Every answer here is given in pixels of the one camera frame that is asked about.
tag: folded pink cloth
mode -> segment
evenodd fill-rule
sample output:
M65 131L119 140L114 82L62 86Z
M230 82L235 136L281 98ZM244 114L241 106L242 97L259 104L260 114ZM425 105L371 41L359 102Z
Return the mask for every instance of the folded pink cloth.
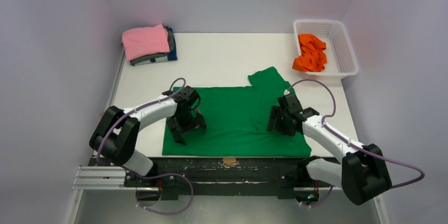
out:
M122 35L122 42L127 61L144 55L170 52L168 32L161 24L155 27L138 27L125 31Z

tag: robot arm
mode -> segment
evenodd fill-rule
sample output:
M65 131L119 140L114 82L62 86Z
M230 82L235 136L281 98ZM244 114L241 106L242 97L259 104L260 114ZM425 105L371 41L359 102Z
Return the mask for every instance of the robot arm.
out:
M322 124L322 117L313 108L303 109L295 94L286 94L277 99L279 106L271 108L268 130L277 130L285 135L306 135L327 149L338 161L332 163L318 157L310 157L300 163L302 177L320 180L343 189L354 204L361 205L392 186L384 161L365 155L347 145ZM351 139L325 123L349 142ZM374 144L365 146L353 141L355 146L382 155Z
M167 98L171 94L173 94L172 91L163 92L155 101ZM89 145L97 151L101 141L113 124L129 111L137 110L118 124L117 128L114 128L114 132L106 139L101 155L117 166L123 166L145 176L154 164L148 157L135 149L138 132L158 120L168 118L167 124L174 140L185 144L182 134L198 128L205 130L207 127L203 116L199 112L199 103L196 107L191 107L196 100L200 100L199 94L195 89L186 86L172 98L159 101L140 110L137 109L139 106L126 109L111 106L103 114Z

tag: orange clothing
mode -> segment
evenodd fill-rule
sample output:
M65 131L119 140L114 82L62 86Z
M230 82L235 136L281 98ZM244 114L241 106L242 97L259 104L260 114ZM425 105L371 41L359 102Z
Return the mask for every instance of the orange clothing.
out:
M325 69L327 63L325 42L322 42L313 34L298 35L301 56L294 59L293 69L300 72L320 72Z

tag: white plastic basket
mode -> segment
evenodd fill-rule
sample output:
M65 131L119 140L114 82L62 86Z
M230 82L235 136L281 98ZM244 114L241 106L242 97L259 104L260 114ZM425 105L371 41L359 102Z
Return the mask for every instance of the white plastic basket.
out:
M356 75L359 71L353 46L346 27L338 21L329 20L297 20L294 22L294 39L298 55L301 55L298 42L299 34L314 34L326 43L325 70L322 72L306 72L316 76L338 77L340 79Z

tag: white tabletop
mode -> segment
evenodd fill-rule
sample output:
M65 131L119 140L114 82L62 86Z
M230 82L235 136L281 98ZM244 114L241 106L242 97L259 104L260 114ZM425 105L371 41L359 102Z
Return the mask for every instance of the white tabletop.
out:
M302 73L291 69L297 57L293 34L178 33L174 37L177 61L135 67L125 61L113 105L123 109L151 101L168 90L178 77L186 78L187 85L192 87L250 86L248 75L274 66L290 83L303 78ZM341 81L324 82L337 103L336 115L327 121L357 140ZM321 115L332 111L330 95L320 85L304 82L294 89L304 108L312 107ZM165 119L140 131L136 149L148 157L162 157L164 133ZM311 147L311 155L332 157L316 141L308 137L305 140Z

